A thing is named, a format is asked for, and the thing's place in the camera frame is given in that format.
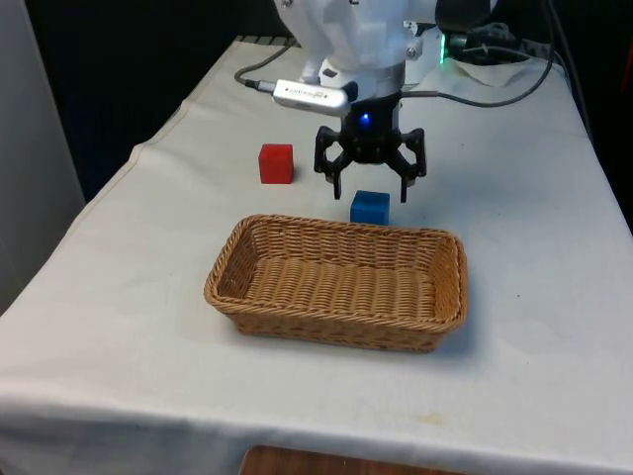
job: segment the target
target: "wicker basket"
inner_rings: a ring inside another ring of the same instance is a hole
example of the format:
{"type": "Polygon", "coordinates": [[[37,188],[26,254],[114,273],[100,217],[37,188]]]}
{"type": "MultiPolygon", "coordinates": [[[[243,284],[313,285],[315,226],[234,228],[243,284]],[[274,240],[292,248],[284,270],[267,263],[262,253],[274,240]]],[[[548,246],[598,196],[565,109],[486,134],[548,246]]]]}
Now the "wicker basket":
{"type": "Polygon", "coordinates": [[[428,352],[464,322],[466,283],[449,233],[253,216],[205,297],[242,333],[428,352]]]}

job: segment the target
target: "white table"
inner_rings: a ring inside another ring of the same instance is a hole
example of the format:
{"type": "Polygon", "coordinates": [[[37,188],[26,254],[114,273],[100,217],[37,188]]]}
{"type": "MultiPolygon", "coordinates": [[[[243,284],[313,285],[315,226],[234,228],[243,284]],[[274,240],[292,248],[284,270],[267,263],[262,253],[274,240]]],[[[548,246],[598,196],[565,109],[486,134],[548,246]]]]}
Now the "white table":
{"type": "MultiPolygon", "coordinates": [[[[497,110],[408,100],[429,174],[399,204],[386,167],[343,196],[312,172],[319,125],[233,83],[270,47],[233,45],[77,219],[0,319],[7,475],[235,473],[254,444],[470,473],[633,473],[633,245],[565,79],[497,110]],[[260,186],[263,143],[295,146],[293,186],[260,186]],[[347,220],[391,192],[395,225],[456,233],[467,324],[428,355],[243,336],[202,288],[254,213],[347,220]]],[[[293,77],[291,50],[261,72],[293,77]]],[[[510,97],[437,69],[422,84],[510,97]]]]}

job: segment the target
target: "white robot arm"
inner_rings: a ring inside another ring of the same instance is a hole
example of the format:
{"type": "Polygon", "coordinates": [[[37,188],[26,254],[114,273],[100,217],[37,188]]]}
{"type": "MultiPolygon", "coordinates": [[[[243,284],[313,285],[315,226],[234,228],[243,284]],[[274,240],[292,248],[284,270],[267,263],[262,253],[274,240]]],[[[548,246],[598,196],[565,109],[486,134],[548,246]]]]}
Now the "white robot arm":
{"type": "Polygon", "coordinates": [[[260,81],[278,104],[341,118],[340,132],[321,127],[316,135],[315,171],[341,195],[340,174],[352,162],[386,164],[407,188],[426,175],[424,130],[403,134],[399,108],[406,60],[419,52],[406,22],[437,24],[466,32],[483,23],[497,0],[274,0],[281,19],[308,52],[299,82],[260,81]],[[327,157],[339,143],[342,153],[327,157]],[[415,156],[408,162],[399,148],[415,156]]]}

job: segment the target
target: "gray wall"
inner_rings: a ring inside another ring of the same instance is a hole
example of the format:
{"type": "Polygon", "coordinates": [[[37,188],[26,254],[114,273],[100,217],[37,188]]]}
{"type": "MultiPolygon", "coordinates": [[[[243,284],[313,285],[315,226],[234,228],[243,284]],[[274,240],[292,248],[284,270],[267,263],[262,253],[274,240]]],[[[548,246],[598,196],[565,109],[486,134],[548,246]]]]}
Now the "gray wall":
{"type": "Polygon", "coordinates": [[[27,10],[0,2],[0,314],[81,210],[70,153],[27,10]]]}

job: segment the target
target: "green led light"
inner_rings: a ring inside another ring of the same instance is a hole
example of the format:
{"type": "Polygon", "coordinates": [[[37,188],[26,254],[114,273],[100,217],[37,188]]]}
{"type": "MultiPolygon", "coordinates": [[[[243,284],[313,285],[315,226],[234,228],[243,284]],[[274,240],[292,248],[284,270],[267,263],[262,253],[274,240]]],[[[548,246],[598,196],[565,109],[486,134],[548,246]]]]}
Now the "green led light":
{"type": "Polygon", "coordinates": [[[444,64],[444,60],[446,59],[446,35],[442,35],[442,40],[439,46],[439,63],[444,64]]]}

